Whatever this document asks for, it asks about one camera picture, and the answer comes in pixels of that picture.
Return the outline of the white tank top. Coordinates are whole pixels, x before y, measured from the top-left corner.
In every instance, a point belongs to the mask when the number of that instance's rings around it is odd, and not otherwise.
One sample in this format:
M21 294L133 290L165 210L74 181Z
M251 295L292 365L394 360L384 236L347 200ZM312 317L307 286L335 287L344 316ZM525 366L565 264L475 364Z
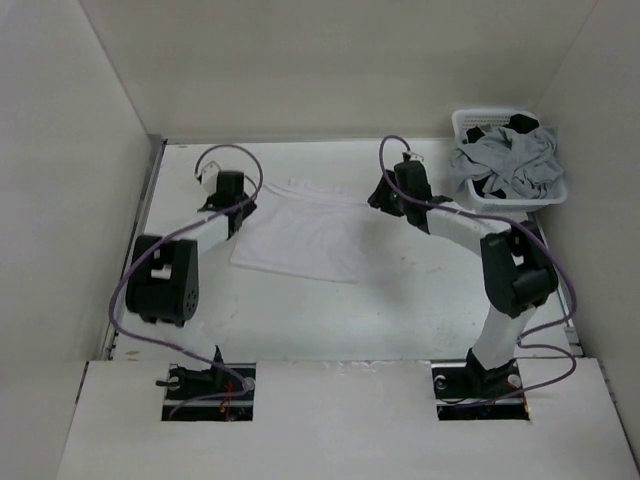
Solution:
M364 270L370 209L339 187L307 180L266 183L237 234L236 267L355 284Z

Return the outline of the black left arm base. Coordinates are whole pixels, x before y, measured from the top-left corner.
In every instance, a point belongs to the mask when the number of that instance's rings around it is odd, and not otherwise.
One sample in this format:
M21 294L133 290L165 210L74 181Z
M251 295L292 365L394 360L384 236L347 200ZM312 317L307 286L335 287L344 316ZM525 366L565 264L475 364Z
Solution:
M244 385L219 369L191 370L171 365L167 378L157 380L164 390L164 422L250 422L254 417L254 384Z

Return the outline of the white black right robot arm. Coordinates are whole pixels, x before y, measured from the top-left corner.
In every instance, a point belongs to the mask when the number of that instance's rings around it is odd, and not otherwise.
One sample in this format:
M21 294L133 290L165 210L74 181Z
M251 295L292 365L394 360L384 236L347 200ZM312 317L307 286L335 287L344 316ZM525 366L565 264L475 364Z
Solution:
M435 372L437 397L487 401L519 390L516 347L535 311L559 284L537 226L476 214L433 195L423 164L409 158L382 171L368 204L481 260L487 318L464 365Z

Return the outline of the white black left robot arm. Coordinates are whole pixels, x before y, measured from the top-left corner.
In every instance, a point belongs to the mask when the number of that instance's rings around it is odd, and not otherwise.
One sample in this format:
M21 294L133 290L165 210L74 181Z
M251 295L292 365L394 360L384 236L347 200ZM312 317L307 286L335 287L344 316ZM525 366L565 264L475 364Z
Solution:
M209 181L209 195L179 232L161 243L158 235L136 239L125 291L129 312L148 324L182 328L197 311L200 297L199 260L209 250L229 241L245 218L257 208L245 191L247 177L237 170L222 170Z

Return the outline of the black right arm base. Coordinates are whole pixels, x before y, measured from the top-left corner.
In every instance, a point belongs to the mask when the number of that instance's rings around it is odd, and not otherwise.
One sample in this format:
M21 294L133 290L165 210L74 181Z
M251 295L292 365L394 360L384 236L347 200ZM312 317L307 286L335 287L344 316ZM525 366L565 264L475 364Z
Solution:
M463 363L432 364L431 374L440 421L529 420L515 359L485 370L468 351Z

